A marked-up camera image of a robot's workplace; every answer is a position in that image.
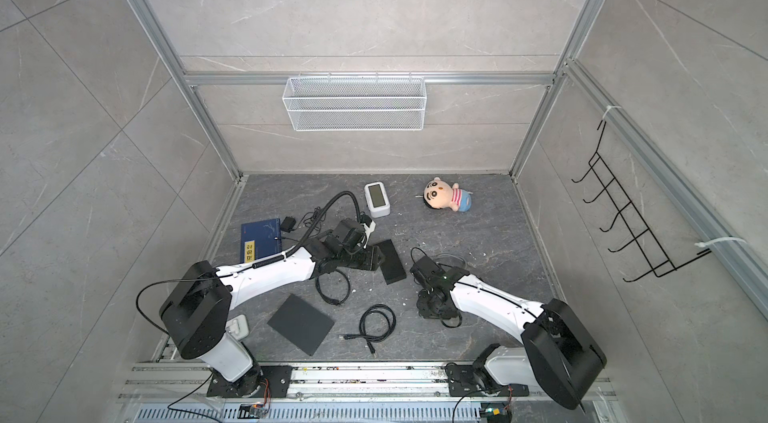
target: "white square device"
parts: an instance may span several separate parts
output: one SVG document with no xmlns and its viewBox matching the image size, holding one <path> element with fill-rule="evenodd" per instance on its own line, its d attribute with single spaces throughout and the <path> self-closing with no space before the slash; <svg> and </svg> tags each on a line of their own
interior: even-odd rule
<svg viewBox="0 0 768 423">
<path fill-rule="evenodd" d="M 366 203 L 371 213 L 371 218 L 386 217 L 389 215 L 389 197 L 386 195 L 384 183 L 377 181 L 366 185 Z"/>
</svg>

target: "doll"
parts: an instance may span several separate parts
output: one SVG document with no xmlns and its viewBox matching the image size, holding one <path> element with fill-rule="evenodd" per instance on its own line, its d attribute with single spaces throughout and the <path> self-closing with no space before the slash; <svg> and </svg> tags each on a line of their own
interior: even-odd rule
<svg viewBox="0 0 768 423">
<path fill-rule="evenodd" d="M 450 208 L 453 211 L 466 211 L 472 206 L 471 193 L 435 178 L 424 188 L 424 203 L 431 208 Z"/>
</svg>

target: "white mesh basket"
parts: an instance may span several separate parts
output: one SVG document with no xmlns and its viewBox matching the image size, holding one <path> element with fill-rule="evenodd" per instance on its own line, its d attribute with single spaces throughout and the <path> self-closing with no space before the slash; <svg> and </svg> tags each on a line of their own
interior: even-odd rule
<svg viewBox="0 0 768 423">
<path fill-rule="evenodd" d="M 427 90 L 410 76 L 298 76 L 283 102 L 296 131 L 421 130 Z"/>
</svg>

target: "doll head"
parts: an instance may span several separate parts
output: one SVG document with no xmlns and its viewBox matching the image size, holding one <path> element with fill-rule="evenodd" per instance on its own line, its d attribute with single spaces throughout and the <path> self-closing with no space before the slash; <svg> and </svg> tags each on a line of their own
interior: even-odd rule
<svg viewBox="0 0 768 423">
<path fill-rule="evenodd" d="M 433 208 L 447 208 L 453 199 L 453 188 L 440 178 L 435 178 L 424 188 L 424 202 Z"/>
</svg>

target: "black wire rack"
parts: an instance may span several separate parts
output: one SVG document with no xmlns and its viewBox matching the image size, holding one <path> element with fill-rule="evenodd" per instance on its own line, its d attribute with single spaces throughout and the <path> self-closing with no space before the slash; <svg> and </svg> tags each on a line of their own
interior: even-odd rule
<svg viewBox="0 0 768 423">
<path fill-rule="evenodd" d="M 634 243 L 638 246 L 638 249 L 640 250 L 640 253 L 643 255 L 643 258 L 645 259 L 645 262 L 649 266 L 649 270 L 642 275 L 638 276 L 637 278 L 633 279 L 626 279 L 623 280 L 627 283 L 636 282 L 639 279 L 643 278 L 644 276 L 647 276 L 651 273 L 653 273 L 657 278 L 660 278 L 664 275 L 668 275 L 672 272 L 677 271 L 680 268 L 683 268 L 685 265 L 691 264 L 694 261 L 696 261 L 699 258 L 703 258 L 706 255 L 709 255 L 711 250 L 704 249 L 696 254 L 692 259 L 689 259 L 685 263 L 682 263 L 680 265 L 676 265 L 672 259 L 667 255 L 667 251 L 664 250 L 664 246 L 661 245 L 659 242 L 659 239 L 654 234 L 654 231 L 650 229 L 650 226 L 648 226 L 648 223 L 645 221 L 645 217 L 643 217 L 643 214 L 638 210 L 638 207 L 634 205 L 634 202 L 632 201 L 632 198 L 629 197 L 629 194 L 627 194 L 627 191 L 624 189 L 624 187 L 619 182 L 618 178 L 616 178 L 616 175 L 614 175 L 614 172 L 610 169 L 608 164 L 605 162 L 603 157 L 600 155 L 600 143 L 603 141 L 603 135 L 605 134 L 605 121 L 600 121 L 600 124 L 598 125 L 598 131 L 600 132 L 600 139 L 598 140 L 598 146 L 595 148 L 594 153 L 592 154 L 592 157 L 589 159 L 589 169 L 587 172 L 580 178 L 580 179 L 571 179 L 574 183 L 580 183 L 584 181 L 584 178 L 586 178 L 590 173 L 594 174 L 594 176 L 597 178 L 597 180 L 600 182 L 600 185 L 602 186 L 602 189 L 598 193 L 598 195 L 591 200 L 587 201 L 586 199 L 582 199 L 585 203 L 589 204 L 592 202 L 595 202 L 598 198 L 600 198 L 600 195 L 605 193 L 610 198 L 610 202 L 613 203 L 613 206 L 616 208 L 616 216 L 614 217 L 614 220 L 610 223 L 610 226 L 608 226 L 608 229 L 600 228 L 600 231 L 603 233 L 608 233 L 611 229 L 613 229 L 616 222 L 621 218 L 621 221 L 624 223 L 624 225 L 627 227 L 627 230 L 629 231 L 630 236 L 632 239 L 630 239 L 624 246 L 622 246 L 619 249 L 608 249 L 611 253 L 619 253 L 622 249 L 627 248 L 629 245 Z M 608 182 L 604 182 L 603 178 L 600 178 L 600 175 L 595 170 L 595 166 L 598 163 L 602 163 L 602 166 L 604 166 L 605 170 L 610 174 L 610 179 Z M 622 205 L 619 207 L 619 205 L 616 203 L 616 198 L 614 198 L 610 191 L 608 191 L 608 188 L 610 185 L 617 186 L 621 192 L 624 194 L 624 196 L 627 199 L 627 204 Z M 640 218 L 640 221 L 642 222 L 642 225 L 639 228 L 636 228 L 635 230 L 632 229 L 632 227 L 629 225 L 629 222 L 627 221 L 627 218 L 625 217 L 626 214 L 628 214 L 628 211 L 633 209 L 635 213 L 637 213 L 637 216 Z M 660 250 L 661 255 L 663 255 L 663 261 L 658 264 L 653 264 L 650 262 L 650 259 L 648 258 L 648 253 L 644 249 L 643 245 L 640 245 L 640 242 L 638 241 L 640 236 L 643 235 L 650 235 L 653 242 L 658 246 L 658 249 Z"/>
</svg>

